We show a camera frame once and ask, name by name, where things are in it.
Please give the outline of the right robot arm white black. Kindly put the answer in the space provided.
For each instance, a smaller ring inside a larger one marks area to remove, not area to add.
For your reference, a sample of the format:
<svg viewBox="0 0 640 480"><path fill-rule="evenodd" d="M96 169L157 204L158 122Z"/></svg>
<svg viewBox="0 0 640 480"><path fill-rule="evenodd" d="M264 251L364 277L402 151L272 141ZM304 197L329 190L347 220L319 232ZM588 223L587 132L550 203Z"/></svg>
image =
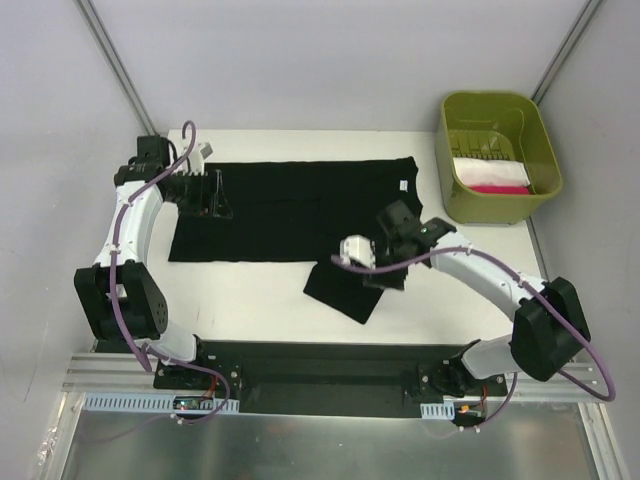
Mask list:
<svg viewBox="0 0 640 480"><path fill-rule="evenodd" d="M475 340L429 373L431 387L461 398L481 388L486 379L523 372L538 381L558 373L591 335L574 285L505 271L475 250L456 228L439 217L420 219L402 201L378 216L386 245L377 253L369 284L400 289L406 270L387 266L422 256L423 265L446 273L489 300L513 323L511 334Z"/></svg>

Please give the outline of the black t shirt blue logo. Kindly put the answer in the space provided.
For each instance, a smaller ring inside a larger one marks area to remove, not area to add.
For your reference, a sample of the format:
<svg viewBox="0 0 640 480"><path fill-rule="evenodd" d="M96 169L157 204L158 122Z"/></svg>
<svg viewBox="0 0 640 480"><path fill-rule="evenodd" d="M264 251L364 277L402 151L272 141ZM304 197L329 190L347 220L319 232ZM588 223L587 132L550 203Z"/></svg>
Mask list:
<svg viewBox="0 0 640 480"><path fill-rule="evenodd" d="M331 261L341 240L364 236L384 247L377 216L404 202L419 216L413 157L363 161L209 163L220 169L232 219L180 215L172 262L310 262L304 293L360 324L382 290Z"/></svg>

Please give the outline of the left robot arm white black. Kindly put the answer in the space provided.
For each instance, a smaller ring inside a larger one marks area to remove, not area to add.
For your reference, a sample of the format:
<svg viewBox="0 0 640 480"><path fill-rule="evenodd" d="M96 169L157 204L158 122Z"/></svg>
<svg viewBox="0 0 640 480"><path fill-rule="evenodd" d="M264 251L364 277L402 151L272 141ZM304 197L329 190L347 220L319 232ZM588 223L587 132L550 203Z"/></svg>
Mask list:
<svg viewBox="0 0 640 480"><path fill-rule="evenodd" d="M198 337L171 321L165 296L147 268L151 234L165 203L196 219L229 219L222 174L206 172L213 149L184 134L180 147L159 135L140 136L135 156L114 175L116 206L104 246L92 265L74 274L74 287L98 341L120 341L145 370L148 355L178 363L188 388L204 387L210 363Z"/></svg>

